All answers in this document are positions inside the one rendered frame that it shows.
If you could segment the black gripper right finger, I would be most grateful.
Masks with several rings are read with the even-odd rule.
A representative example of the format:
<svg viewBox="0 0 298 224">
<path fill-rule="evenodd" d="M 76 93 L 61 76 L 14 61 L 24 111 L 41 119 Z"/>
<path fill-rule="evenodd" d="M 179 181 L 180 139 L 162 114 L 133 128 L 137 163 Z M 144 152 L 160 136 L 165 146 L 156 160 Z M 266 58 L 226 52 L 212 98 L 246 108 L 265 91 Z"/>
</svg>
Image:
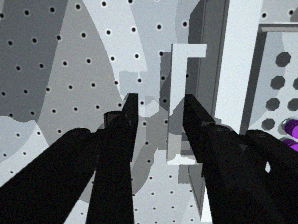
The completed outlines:
<svg viewBox="0 0 298 224">
<path fill-rule="evenodd" d="M 212 224 L 298 224 L 298 151 L 262 130 L 240 135 L 216 123 L 193 94 L 183 128 L 203 163 Z"/>
</svg>

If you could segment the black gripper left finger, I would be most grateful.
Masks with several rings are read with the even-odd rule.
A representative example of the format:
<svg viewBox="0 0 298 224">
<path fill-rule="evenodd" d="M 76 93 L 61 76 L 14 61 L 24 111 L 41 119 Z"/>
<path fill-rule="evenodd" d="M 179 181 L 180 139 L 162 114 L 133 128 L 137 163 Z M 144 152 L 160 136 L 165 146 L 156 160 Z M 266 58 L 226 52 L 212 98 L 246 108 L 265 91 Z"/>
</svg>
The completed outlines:
<svg viewBox="0 0 298 224">
<path fill-rule="evenodd" d="M 130 162 L 138 93 L 96 132 L 69 130 L 0 187 L 0 224 L 64 224 L 95 173 L 85 224 L 135 224 Z M 74 170 L 74 171 L 73 171 Z"/>
</svg>

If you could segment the grey block with round holes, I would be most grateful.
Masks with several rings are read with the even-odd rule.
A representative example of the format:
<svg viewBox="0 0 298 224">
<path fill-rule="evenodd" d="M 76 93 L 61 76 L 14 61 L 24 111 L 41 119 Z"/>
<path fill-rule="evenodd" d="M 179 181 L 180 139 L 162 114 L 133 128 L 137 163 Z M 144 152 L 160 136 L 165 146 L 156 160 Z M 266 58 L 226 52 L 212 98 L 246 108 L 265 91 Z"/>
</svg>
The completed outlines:
<svg viewBox="0 0 298 224">
<path fill-rule="evenodd" d="M 257 33 L 239 134 L 258 129 L 298 143 L 282 128 L 287 119 L 298 120 L 298 32 Z"/>
</svg>

